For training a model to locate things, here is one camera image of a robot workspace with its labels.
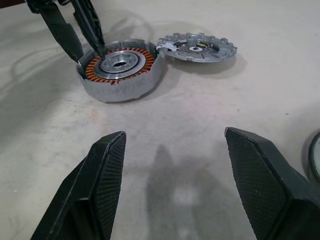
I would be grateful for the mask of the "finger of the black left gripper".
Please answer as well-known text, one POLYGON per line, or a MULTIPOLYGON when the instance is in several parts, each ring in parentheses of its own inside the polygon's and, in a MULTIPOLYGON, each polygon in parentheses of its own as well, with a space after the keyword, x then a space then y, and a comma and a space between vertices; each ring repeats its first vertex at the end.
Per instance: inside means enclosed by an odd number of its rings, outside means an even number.
POLYGON ((78 62, 84 55, 81 42, 72 25, 64 19, 56 2, 65 5, 70 0, 26 0, 31 12, 42 16, 56 42, 73 61, 78 62))
POLYGON ((105 58, 105 41, 101 22, 91 0, 71 0, 74 17, 89 45, 103 60, 105 58))

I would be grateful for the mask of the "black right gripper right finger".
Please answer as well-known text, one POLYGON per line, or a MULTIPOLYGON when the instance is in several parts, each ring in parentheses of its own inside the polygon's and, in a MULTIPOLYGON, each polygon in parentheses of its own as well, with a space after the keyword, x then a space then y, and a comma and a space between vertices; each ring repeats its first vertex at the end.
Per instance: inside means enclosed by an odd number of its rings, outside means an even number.
POLYGON ((277 147, 253 132, 226 127, 233 177, 257 240, 320 240, 320 189, 277 147))

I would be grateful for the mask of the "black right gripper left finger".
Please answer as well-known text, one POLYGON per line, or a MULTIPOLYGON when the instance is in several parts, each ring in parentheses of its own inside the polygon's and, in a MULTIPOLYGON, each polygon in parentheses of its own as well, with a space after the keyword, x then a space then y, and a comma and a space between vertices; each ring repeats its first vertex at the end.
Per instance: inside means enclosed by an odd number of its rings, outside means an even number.
POLYGON ((127 135, 95 142, 62 181, 31 240, 110 240, 122 184, 127 135))

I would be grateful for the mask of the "silver motor housing copper windings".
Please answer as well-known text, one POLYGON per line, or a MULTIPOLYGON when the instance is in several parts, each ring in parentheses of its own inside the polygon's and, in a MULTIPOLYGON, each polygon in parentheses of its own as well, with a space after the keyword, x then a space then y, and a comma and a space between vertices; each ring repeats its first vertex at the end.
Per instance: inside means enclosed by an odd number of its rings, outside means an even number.
POLYGON ((104 58, 89 50, 76 69, 85 91, 94 99, 103 103, 127 102, 157 87, 163 59, 150 41, 114 40, 106 44, 104 58))

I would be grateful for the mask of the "silver round motor lid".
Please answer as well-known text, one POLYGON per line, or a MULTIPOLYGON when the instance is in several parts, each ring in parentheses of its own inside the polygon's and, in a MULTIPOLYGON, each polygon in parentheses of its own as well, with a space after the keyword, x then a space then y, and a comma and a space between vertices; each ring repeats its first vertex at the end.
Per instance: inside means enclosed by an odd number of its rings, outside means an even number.
POLYGON ((237 53, 237 47, 226 38, 190 32, 160 38, 156 49, 166 56, 195 63, 218 63, 237 53))

